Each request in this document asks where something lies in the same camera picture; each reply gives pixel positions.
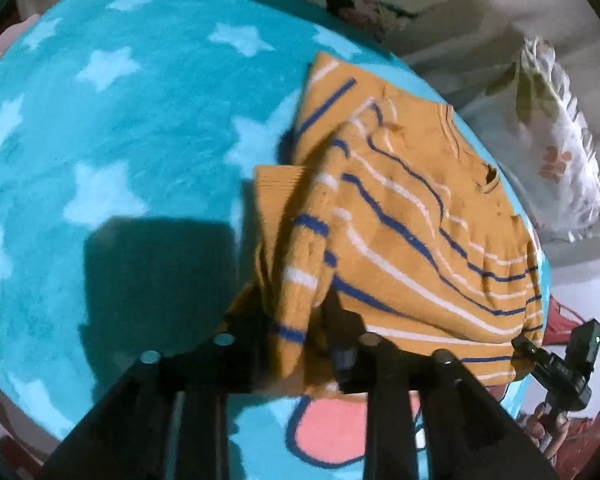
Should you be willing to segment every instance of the blue stripe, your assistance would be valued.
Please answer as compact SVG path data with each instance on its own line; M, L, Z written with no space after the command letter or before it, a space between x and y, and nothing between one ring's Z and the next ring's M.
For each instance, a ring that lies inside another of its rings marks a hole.
M299 215L296 217L295 224L311 229L311 231L324 238L329 236L329 226L322 220L318 220L315 216L307 214Z
M336 148L340 148L343 152L344 155L349 158L350 157L350 153L349 153L349 147L347 146L347 143L344 140L340 140L340 139L335 139L332 143L332 146L335 146Z
M500 276L496 276L496 274L494 274L493 272L482 270L480 267L477 267L469 262L466 263L466 266L480 274L483 278L493 278L496 282L499 283L515 282L517 280L522 280L526 275L534 272L535 270L538 270L538 266L530 267L529 269L525 270L525 272L523 272L522 274L514 274L512 276L508 276L507 278L501 278Z
M397 162L398 164L400 164L407 173L409 173L413 178L419 180L421 183L423 183L427 187L427 189L429 189L429 191L435 197L436 202L438 202L438 208L440 209L440 223L442 224L442 219L445 216L445 206L442 203L442 199L440 198L440 195L438 193L436 193L436 191L431 187L431 185L426 181L426 179L424 179L422 176L415 173L414 171L411 171L410 168L399 157L397 157L395 155L391 155L391 153L387 153L386 151L381 150L376 145L374 145L373 141L371 140L371 136L367 137L367 143L368 143L369 147L371 148L371 150L373 150L376 153L380 153L381 155L384 155L384 156L390 158L391 160ZM468 261L468 255L467 255L466 251L458 243L456 243L456 241L454 241L451 238L451 236L449 236L449 234L442 227L439 228L438 231L440 232L440 234L442 234L442 236L446 239L446 241L449 242L452 249L455 250L458 254L460 254L465 260L467 260L467 263L466 263L467 267L469 269L473 270L474 272L477 272L478 274L480 274L480 276L483 278L493 278L497 282L501 282L501 283L515 282L516 280L523 279L526 275L534 272L535 270L538 270L538 266L534 266L534 267L527 269L523 274L516 274L514 276L506 276L504 278L501 278L501 277L497 276L496 274L494 274L493 272L484 271L480 267L477 267L476 265L470 263Z
M331 280L331 286L337 291L350 296L354 300L358 300L360 303L364 303L376 310L387 312L388 314L394 314L399 317L409 317L406 314L398 312L392 309L390 306L385 305L382 301L374 298L372 295L367 294L363 290L356 288L350 283L345 282L339 275L334 274Z
M382 110L380 109L378 104L376 102L371 103L371 109L376 113L376 116L378 117L378 124L380 124L380 126L383 126L384 117L382 117Z
M300 125L296 131L294 137L297 139L305 133L311 126L315 124L315 121L320 119L326 111L333 106L333 104L340 99L344 94L351 90L356 85L356 80L350 78L344 85L338 88L331 97L329 97L318 109L312 113L305 121Z
M494 316L514 316L515 314L520 314L521 312L525 311L525 307L516 308L513 310L491 310L489 307L487 307L481 303L478 303L477 301L472 300L472 298L470 298L469 296L463 294L453 283L451 283L448 279L446 279L445 276L442 275L442 273L440 272L440 268L438 267L438 264L436 263L431 252L429 251L429 249L427 249L426 245L423 244L420 240L418 240L413 234L411 234L411 232L407 229L407 227L405 225L401 224L396 219L391 218L390 216L386 215L382 211L382 208L380 207L378 202L376 202L371 197L371 195L369 195L369 193L362 186L362 183L356 176L354 176L350 173L344 173L342 175L342 180L344 182L354 184L358 188L358 192L360 193L360 196L365 200L366 203L369 204L369 206L371 207L373 212L376 213L376 216L378 216L379 220L384 225L386 225L388 228L397 232L400 236L402 236L402 238L404 238L407 241L407 243L411 247L413 247L420 254L422 254L422 256L424 256L426 258L426 260L436 270L438 276L440 277L440 280L442 280L442 282L445 283L445 285L449 286L460 296L465 298L465 300L469 301L470 303L473 303L475 306L483 309L485 312L489 312L490 314L493 314Z
M511 356L503 355L501 357L465 357L460 359L461 363L494 363L497 361L511 361Z
M280 325L278 322L272 322L271 331L280 336L280 338L291 343L304 344L306 334L302 330L297 330L288 326Z
M544 328L544 325L538 325L532 328L523 328L522 332L536 332L537 330L542 330Z
M542 300L542 294L532 297L530 300L526 300L526 304L533 303L534 301Z
M404 171L406 171L413 178L416 178L417 180L421 181L421 183L423 183L425 186L427 186L427 189L429 189L429 191L432 193L432 195L436 198L436 201L438 202L438 208L440 209L440 222L442 222L442 219L444 218L444 215L445 215L445 207L444 207L444 205L442 203L442 199L440 198L440 195L438 193L436 193L436 191L430 186L430 184L423 177L421 177L419 174L414 173L413 171L411 171L409 169L409 167L399 157L397 157L395 155L391 155L391 153L387 153L386 151L381 150L380 148L377 148L375 146L375 144L373 143L373 141L371 140L371 136L367 137L367 141L366 142L368 143L369 147L374 152L381 153L381 155L387 156L391 160L394 160L395 162L397 162L398 164L400 164L402 166L402 168L404 169Z
M338 266L338 257L327 249L324 251L324 263L334 269Z

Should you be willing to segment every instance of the bedsheet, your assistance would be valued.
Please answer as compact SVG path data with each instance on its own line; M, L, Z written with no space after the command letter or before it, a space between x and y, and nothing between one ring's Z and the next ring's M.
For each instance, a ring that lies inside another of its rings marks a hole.
M278 160L320 50L440 100L301 0L63 0L0 60L0 387L51 434L142 351L221 319L251 275L253 168ZM233 398L232 478L362 478L360 413L324 402Z

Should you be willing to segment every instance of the floral pillowcase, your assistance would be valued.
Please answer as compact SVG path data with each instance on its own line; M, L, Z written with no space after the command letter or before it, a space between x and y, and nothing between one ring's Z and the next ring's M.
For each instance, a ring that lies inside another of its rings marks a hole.
M499 161L541 240L600 235L600 170L570 80L541 38L459 110Z

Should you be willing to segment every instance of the metal bolt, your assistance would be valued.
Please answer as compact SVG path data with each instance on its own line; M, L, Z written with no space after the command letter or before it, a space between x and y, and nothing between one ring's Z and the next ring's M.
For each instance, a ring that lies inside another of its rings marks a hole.
M228 332L224 332L222 334L218 334L214 338L214 343L218 346L231 346L235 342L235 336L233 334L229 334Z
M380 336L372 332L365 332L360 336L359 341L364 346L376 346L380 342Z
M433 352L432 357L435 362L440 363L442 365L449 365L454 361L454 355L444 348L440 350L436 350Z
M160 359L162 359L160 352L155 350L147 350L140 355L140 361L146 365L155 365L160 362Z

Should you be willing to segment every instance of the striped sweater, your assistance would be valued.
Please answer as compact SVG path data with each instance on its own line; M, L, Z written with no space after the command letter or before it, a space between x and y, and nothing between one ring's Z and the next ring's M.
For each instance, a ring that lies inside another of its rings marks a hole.
M449 106L321 53L294 141L293 165L260 166L255 183L276 377L329 384L317 307L331 285L402 349L447 348L485 385L529 371L510 342L542 339L536 251Z

